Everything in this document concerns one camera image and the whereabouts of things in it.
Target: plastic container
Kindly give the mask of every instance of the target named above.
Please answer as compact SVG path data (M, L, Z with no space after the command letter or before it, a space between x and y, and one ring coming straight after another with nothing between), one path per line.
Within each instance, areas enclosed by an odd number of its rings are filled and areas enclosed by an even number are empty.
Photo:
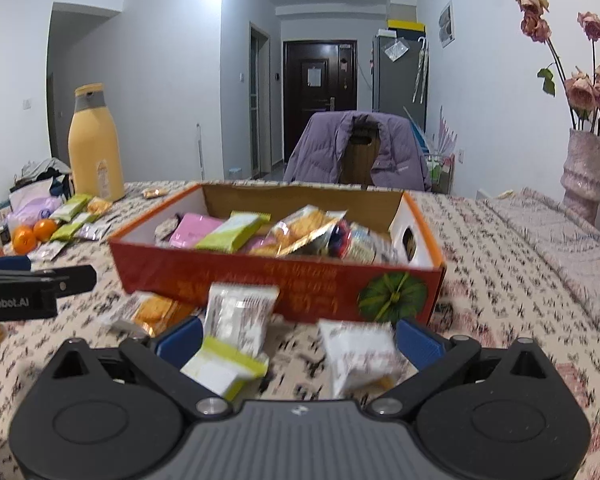
M76 193L99 196L111 202L124 196L118 133L100 83L81 86L75 91L69 159Z

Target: orange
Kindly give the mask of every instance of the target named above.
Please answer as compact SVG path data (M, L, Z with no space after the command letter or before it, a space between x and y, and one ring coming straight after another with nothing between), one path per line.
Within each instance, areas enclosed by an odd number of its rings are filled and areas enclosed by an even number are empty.
M11 237L11 243L13 244L13 251L16 254L28 254L38 245L36 235L33 234L33 229L30 227L18 227L14 233L13 237Z
M45 218L38 220L33 226L33 234L41 242L48 242L51 239L51 235L58 230L58 224L51 218Z

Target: table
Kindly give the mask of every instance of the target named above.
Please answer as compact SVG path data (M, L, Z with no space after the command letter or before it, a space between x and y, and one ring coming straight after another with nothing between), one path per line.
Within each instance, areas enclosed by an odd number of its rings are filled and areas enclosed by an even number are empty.
M114 206L123 224L157 205L141 197L147 186L181 190L184 182L128 185ZM413 193L448 263L432 319L445 336L463 333L483 346L505 347L518 336L534 337L550 356L592 428L592 441L579 480L600 480L600 333L573 301L548 264L485 204L475 200ZM115 346L124 337L97 322L122 294L106 243L70 247L54 266L91 264L98 284L89 294L59 301L55 319L9 323L0 345L0 477L22 478L8 447L11 417L37 374L67 338L92 346ZM273 377L261 388L266 399L320 399L328 394L328 371L314 327L270 333Z

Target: red cardboard box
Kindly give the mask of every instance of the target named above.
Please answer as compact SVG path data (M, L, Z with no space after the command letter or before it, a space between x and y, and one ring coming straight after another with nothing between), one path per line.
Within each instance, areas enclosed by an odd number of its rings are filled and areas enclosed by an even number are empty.
M416 250L404 266L368 266L334 258L268 258L160 248L154 231L176 213L228 218L232 211L269 213L271 225L307 204L346 210L349 221L390 235L404 253L410 229ZM205 305L213 282L277 285L276 312L287 320L395 320L416 316L429 322L446 266L411 196L399 191L363 191L309 186L198 184L180 192L115 232L109 239L125 290L155 292Z

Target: purple jacket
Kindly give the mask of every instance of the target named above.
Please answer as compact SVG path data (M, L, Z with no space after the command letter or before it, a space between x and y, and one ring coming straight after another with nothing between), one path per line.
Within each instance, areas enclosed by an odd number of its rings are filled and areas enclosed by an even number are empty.
M371 168L371 179L376 186L431 190L427 163L409 120L356 110L313 114L291 154L284 181L337 183L340 159L349 143L354 121L378 126L380 150Z

